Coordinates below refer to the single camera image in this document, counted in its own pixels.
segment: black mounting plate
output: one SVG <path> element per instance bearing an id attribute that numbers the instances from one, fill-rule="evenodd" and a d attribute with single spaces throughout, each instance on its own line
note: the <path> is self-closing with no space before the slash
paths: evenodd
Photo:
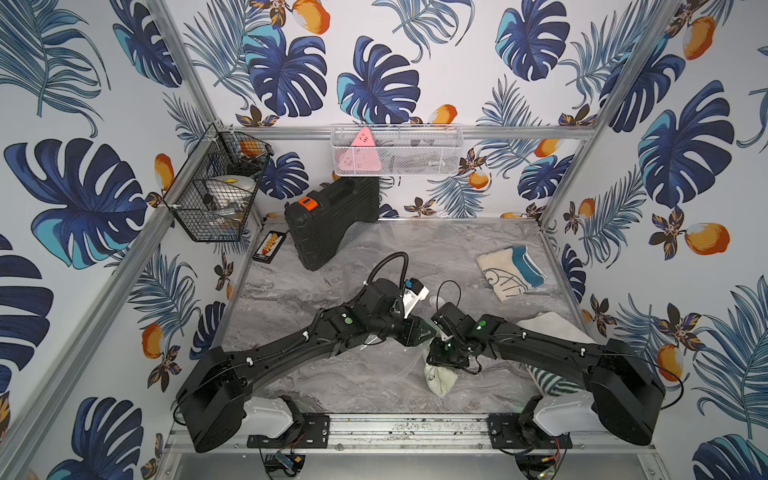
<path id="1" fill-rule="evenodd" d="M 494 449 L 525 450 L 531 447 L 522 437 L 518 424 L 519 419 L 519 413 L 492 413 L 488 415 L 488 434 Z M 560 442 L 560 450 L 573 447 L 571 436 L 567 433 L 558 437 L 551 437 L 540 429 L 537 430 L 538 444 L 533 445 L 534 449 L 556 449 L 554 438 Z"/>
<path id="2" fill-rule="evenodd" d="M 328 447 L 328 431 L 331 418 L 324 413 L 302 413 L 304 417 L 304 437 L 296 444 L 295 449 L 325 449 Z M 283 440 L 269 439 L 262 435 L 248 435 L 246 446 L 249 449 L 282 449 L 286 445 Z"/>

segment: black tool case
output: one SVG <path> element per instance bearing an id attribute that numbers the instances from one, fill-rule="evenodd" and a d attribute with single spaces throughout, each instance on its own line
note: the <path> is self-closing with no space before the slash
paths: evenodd
<path id="1" fill-rule="evenodd" d="M 379 178 L 340 178 L 286 204 L 285 217 L 301 264 L 317 270 L 336 255 L 350 225 L 378 220 Z"/>

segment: pink triangular object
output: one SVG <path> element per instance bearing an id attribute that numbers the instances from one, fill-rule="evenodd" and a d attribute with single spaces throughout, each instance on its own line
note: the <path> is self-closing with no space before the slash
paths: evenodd
<path id="1" fill-rule="evenodd" d="M 352 142 L 352 147 L 344 151 L 339 161 L 339 170 L 356 172 L 373 172 L 382 169 L 376 142 L 373 141 L 373 133 L 368 127 L 363 127 Z"/>

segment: white wire basket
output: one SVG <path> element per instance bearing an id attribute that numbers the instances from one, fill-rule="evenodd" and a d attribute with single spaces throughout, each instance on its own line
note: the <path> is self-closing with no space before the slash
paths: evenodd
<path id="1" fill-rule="evenodd" d="M 375 147 L 352 147 L 371 129 Z M 340 177 L 448 177 L 464 147 L 458 125 L 333 125 L 333 166 Z"/>

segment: black wire basket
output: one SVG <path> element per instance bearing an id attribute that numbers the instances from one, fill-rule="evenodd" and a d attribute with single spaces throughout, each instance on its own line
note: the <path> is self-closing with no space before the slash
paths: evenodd
<path id="1" fill-rule="evenodd" d="M 196 242 L 237 242 L 243 235 L 272 147 L 242 132 L 219 132 L 184 188 L 170 205 Z"/>

